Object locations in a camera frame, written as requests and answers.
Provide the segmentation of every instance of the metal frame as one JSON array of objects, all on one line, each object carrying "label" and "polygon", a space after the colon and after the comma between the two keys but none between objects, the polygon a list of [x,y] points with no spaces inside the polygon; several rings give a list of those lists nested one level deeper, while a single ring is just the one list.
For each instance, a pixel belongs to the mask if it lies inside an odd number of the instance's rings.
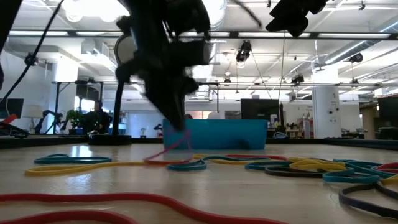
[{"label": "metal frame", "polygon": [[[99,83],[101,85],[101,92],[99,93],[99,100],[102,101],[103,100],[103,90],[104,90],[104,82],[97,82],[97,81],[84,81],[84,83],[82,83],[81,81],[75,81],[75,82],[51,82],[52,84],[56,84],[57,85],[57,92],[55,95],[55,113],[58,113],[58,104],[59,104],[59,99],[60,99],[60,93],[70,84],[77,84],[77,85],[87,85],[89,83]],[[61,84],[66,84],[65,87],[63,87],[62,89],[60,89]],[[55,134],[57,130],[56,125],[53,126],[53,134]]]},{"label": "metal frame", "polygon": [[[12,30],[10,37],[41,37],[42,30]],[[118,30],[49,30],[46,38],[119,38]],[[211,31],[212,39],[271,39],[271,40],[398,40],[398,33],[380,32],[305,32],[299,38],[289,33],[264,32],[252,30]],[[187,32],[181,39],[203,37],[201,34]]]}]

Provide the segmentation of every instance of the pink string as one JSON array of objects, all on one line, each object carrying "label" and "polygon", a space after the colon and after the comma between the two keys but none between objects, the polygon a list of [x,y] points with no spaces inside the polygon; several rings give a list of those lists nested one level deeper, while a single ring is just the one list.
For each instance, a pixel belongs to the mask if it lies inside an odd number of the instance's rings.
[{"label": "pink string", "polygon": [[[164,130],[164,133],[166,133],[167,131],[169,131],[170,134],[174,134],[174,133],[175,133],[174,129],[172,129],[171,126],[167,127],[167,129]],[[145,158],[144,161],[149,161],[149,160],[154,159],[154,158],[156,158],[156,157],[159,157],[159,156],[161,156],[161,155],[163,155],[163,154],[165,154],[165,153],[168,153],[171,149],[175,149],[177,146],[179,146],[179,145],[180,145],[181,143],[183,143],[184,141],[187,142],[188,150],[191,151],[192,148],[191,148],[191,145],[189,144],[190,139],[191,139],[190,131],[189,131],[189,130],[185,130],[185,131],[184,131],[184,136],[183,136],[183,138],[179,139],[176,143],[172,144],[171,146],[166,147],[162,152],[159,152],[159,153],[157,153],[157,154],[154,154],[153,156],[149,156],[149,157]],[[182,162],[189,162],[189,161],[192,159],[192,157],[193,157],[193,156],[191,156],[191,158],[189,158],[189,159],[183,160]]]}]

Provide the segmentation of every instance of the black rubber band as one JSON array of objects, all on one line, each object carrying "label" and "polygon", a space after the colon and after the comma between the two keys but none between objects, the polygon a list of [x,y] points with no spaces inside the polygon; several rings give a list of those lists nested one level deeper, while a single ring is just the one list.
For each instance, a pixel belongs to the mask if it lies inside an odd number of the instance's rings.
[{"label": "black rubber band", "polygon": [[323,172],[313,172],[307,170],[292,169],[289,167],[266,167],[266,174],[279,177],[308,177],[308,178],[322,178]]},{"label": "black rubber band", "polygon": [[345,205],[348,205],[348,206],[351,206],[354,208],[358,208],[358,209],[361,209],[361,210],[364,210],[367,212],[375,213],[382,217],[398,219],[398,210],[385,208],[385,207],[375,205],[370,202],[364,202],[362,200],[350,198],[347,196],[348,194],[353,193],[353,192],[362,191],[362,190],[372,190],[372,189],[377,189],[378,191],[380,191],[383,194],[386,194],[389,197],[391,195],[393,195],[392,198],[397,199],[396,198],[396,196],[398,196],[397,192],[394,192],[392,194],[391,190],[386,189],[385,187],[383,187],[380,184],[361,184],[361,185],[355,185],[353,187],[348,187],[339,192],[338,199],[341,203],[343,203]]}]

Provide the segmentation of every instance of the man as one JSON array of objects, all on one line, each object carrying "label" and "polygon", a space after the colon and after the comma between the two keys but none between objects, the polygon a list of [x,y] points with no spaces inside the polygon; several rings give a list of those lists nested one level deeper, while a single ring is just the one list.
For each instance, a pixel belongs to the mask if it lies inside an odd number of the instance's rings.
[{"label": "man", "polygon": [[94,112],[99,116],[99,128],[98,133],[106,134],[109,131],[109,126],[111,125],[111,117],[107,112],[102,110],[102,102],[100,100],[95,101]]}]

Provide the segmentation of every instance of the ceiling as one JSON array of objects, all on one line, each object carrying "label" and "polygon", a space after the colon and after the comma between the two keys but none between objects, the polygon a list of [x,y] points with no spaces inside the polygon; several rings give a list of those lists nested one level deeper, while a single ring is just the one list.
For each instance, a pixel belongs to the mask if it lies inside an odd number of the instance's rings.
[{"label": "ceiling", "polygon": [[[112,4],[116,0],[104,0]],[[247,7],[251,8],[263,24],[268,24],[273,17],[269,15],[271,9],[279,2],[271,1],[271,8],[267,8],[268,0],[242,0]],[[307,16],[309,25],[306,32],[379,32],[379,29],[392,21],[398,22],[396,0],[364,0],[364,10],[359,10],[360,0],[330,0],[326,8],[317,15]],[[13,30],[42,30],[48,22],[57,4],[54,0],[25,0]],[[106,7],[95,9],[99,15],[100,11],[106,11]],[[65,11],[60,11],[53,21],[51,30],[117,30],[114,22],[104,22],[96,15],[83,17],[78,22],[70,22]],[[256,23],[237,5],[228,3],[222,26],[218,31],[265,31],[258,29]],[[99,80],[112,80],[113,72],[98,63],[92,63],[87,55],[82,53],[81,46],[84,38],[51,38],[47,37],[44,45],[54,45],[72,54],[82,65],[80,75],[94,76]],[[351,40],[271,40],[271,39],[249,39],[252,45],[252,54],[246,61],[244,68],[237,68],[234,60],[236,51],[242,43],[242,39],[218,39],[217,57],[212,71],[210,81],[223,82],[226,72],[229,72],[232,82],[265,82],[279,83],[281,77],[290,82],[297,73],[305,77],[306,82],[311,81],[312,71],[310,63],[314,57],[322,57],[331,54],[342,47],[352,44]],[[10,46],[13,45],[35,45],[38,38],[11,37]],[[113,47],[117,39],[96,38],[96,43],[104,43],[109,47],[112,57]],[[364,49],[361,53],[364,60],[361,63],[338,62],[335,66],[339,71],[340,82],[349,83],[353,77],[367,77],[375,71],[380,71],[392,64],[398,63],[398,41],[382,41],[372,47]],[[367,83],[380,83],[387,80],[394,83],[398,78],[398,71],[392,67],[379,75],[364,79]],[[225,89],[234,89],[236,86],[224,86]]]}]

